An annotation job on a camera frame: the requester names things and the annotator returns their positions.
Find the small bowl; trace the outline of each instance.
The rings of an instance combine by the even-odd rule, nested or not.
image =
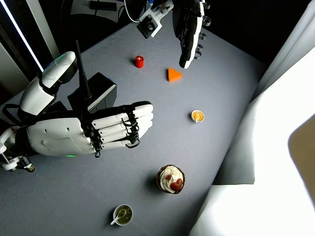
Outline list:
[[[201,113],[203,114],[203,112],[200,111],[200,110],[194,110],[194,111],[191,113],[191,119],[192,119],[195,123],[203,122],[204,119],[205,119],[205,114],[203,114],[203,119],[202,119],[202,120],[195,120],[195,119],[193,118],[193,116],[192,116],[192,114],[193,114],[194,112],[201,112]]]
[[[129,206],[129,205],[127,205],[127,204],[122,204],[122,205],[119,205],[118,207],[116,207],[116,209],[114,210],[114,213],[113,213],[113,219],[116,218],[116,212],[117,212],[117,210],[118,210],[120,207],[122,207],[122,206],[127,207],[127,208],[129,208],[129,209],[131,210],[131,213],[132,213],[131,219],[130,219],[127,223],[125,223],[125,224],[121,224],[121,223],[119,223],[118,221],[116,221],[115,223],[118,224],[118,225],[120,225],[120,226],[125,226],[125,225],[129,224],[129,223],[132,221],[132,218],[133,218],[133,210],[132,210],[131,206]]]

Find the orange block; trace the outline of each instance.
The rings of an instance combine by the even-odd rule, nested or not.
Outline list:
[[[183,76],[183,74],[178,72],[177,70],[174,70],[173,68],[168,68],[168,78],[167,78],[167,80],[169,82],[180,80],[182,78],[182,76]]]

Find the red heart decoration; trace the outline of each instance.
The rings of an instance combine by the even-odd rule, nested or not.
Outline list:
[[[171,189],[175,192],[178,192],[179,190],[181,190],[183,185],[183,180],[181,178],[179,178],[176,182],[171,183]]]

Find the red cylinder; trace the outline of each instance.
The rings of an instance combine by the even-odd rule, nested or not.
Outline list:
[[[134,60],[134,65],[138,68],[142,68],[144,65],[144,57],[142,56],[136,56]]]

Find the cupcake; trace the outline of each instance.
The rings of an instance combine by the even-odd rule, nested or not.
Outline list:
[[[158,172],[156,182],[165,193],[178,194],[184,187],[185,175],[176,166],[166,165]]]

